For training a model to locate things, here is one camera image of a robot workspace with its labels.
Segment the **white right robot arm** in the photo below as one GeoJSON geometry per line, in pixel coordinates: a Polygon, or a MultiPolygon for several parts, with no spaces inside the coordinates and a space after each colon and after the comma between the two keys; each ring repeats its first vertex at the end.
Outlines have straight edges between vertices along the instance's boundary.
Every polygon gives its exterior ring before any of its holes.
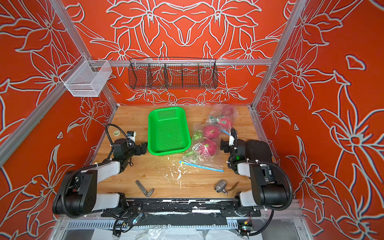
{"type": "Polygon", "coordinates": [[[230,154],[228,168],[251,181],[250,190],[236,193],[235,209],[255,207],[283,211],[291,205],[292,183],[284,170],[273,162],[272,151],[266,142],[221,140],[220,150],[230,154]]]}

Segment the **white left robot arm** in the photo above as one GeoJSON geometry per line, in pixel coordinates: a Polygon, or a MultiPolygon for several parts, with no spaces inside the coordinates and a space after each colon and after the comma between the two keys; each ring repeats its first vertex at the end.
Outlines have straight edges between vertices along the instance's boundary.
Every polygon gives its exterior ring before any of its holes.
{"type": "Polygon", "coordinates": [[[109,127],[105,132],[111,145],[111,151],[101,163],[94,163],[65,173],[61,186],[54,198],[52,212],[71,219],[88,214],[101,213],[103,216],[123,220],[128,217],[129,205],[124,193],[98,193],[98,184],[122,173],[128,166],[133,166],[132,158],[146,154],[148,143],[136,143],[135,132],[124,132],[123,137],[112,140],[109,127]]]}

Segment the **pink dragon fruit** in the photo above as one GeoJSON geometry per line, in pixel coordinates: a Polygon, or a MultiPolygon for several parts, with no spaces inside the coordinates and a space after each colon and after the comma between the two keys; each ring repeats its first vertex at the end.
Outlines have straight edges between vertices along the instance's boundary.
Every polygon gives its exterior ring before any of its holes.
{"type": "Polygon", "coordinates": [[[213,158],[217,152],[217,144],[213,140],[205,139],[197,142],[191,149],[183,155],[184,160],[199,160],[213,158]]]}
{"type": "Polygon", "coordinates": [[[193,141],[200,139],[215,140],[221,134],[221,128],[216,125],[204,125],[201,129],[196,129],[192,136],[193,141]]]}

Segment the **green plastic perforated basket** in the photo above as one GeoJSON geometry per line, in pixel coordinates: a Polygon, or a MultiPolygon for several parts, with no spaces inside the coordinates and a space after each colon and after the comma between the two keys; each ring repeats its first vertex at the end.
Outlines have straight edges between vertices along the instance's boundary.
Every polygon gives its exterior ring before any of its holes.
{"type": "Polygon", "coordinates": [[[180,107],[156,109],[148,116],[148,150],[155,156],[180,154],[192,144],[186,112],[180,107]]]}

